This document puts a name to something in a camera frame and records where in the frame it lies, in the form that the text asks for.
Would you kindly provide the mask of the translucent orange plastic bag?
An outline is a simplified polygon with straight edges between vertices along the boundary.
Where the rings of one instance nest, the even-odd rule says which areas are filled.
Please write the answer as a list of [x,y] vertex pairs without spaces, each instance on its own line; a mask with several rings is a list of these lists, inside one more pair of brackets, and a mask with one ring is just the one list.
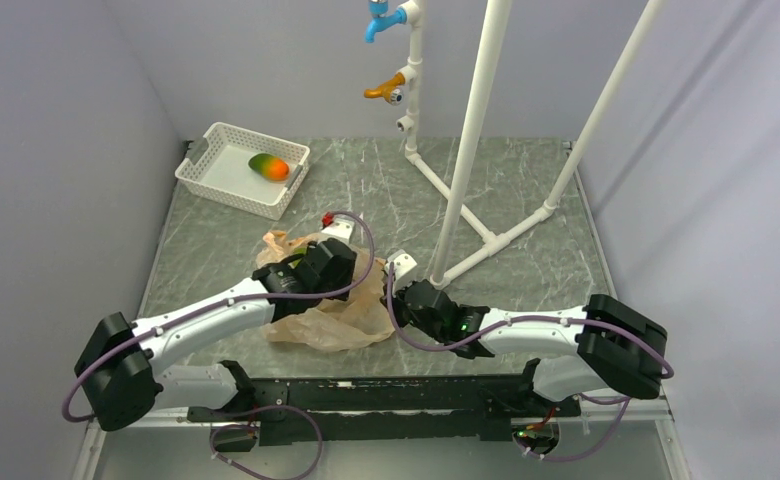
[[[257,267],[303,253],[308,241],[319,240],[319,234],[288,239],[286,232],[272,230],[262,240],[265,247],[256,256]],[[353,250],[357,254],[357,280],[366,269],[369,251],[359,246]],[[383,303],[385,265],[385,259],[376,257],[369,275],[350,292],[348,300],[323,300],[305,313],[261,327],[263,337],[271,343],[304,344],[323,352],[362,349],[388,339],[395,330]]]

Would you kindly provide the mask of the fake mango orange green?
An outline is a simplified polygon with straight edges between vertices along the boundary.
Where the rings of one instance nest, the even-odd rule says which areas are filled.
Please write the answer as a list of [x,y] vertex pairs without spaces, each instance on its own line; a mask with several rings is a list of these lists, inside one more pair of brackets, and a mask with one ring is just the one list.
[[258,153],[248,160],[249,168],[270,182],[284,182],[290,177],[289,164],[278,156]]

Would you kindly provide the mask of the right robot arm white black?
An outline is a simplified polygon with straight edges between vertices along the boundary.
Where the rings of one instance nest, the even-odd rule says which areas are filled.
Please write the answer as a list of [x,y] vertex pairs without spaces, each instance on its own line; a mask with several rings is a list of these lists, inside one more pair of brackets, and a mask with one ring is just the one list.
[[388,279],[385,303],[397,329],[411,325],[432,339],[417,349],[465,359],[531,355],[527,381],[516,391],[530,415],[603,388],[652,400],[674,375],[664,357],[667,330],[606,294],[567,309],[512,312],[459,304],[428,282],[397,287]]

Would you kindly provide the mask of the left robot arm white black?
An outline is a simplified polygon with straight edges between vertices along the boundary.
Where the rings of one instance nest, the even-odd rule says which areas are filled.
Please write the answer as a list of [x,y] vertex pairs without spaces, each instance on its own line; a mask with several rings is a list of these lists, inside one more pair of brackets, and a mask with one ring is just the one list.
[[224,292],[160,316],[97,325],[80,355],[76,386],[102,430],[123,429],[154,410],[199,407],[230,420],[256,406],[256,390],[236,361],[208,367],[179,360],[245,330],[302,314],[326,298],[346,299],[356,253],[337,239],[267,264]]

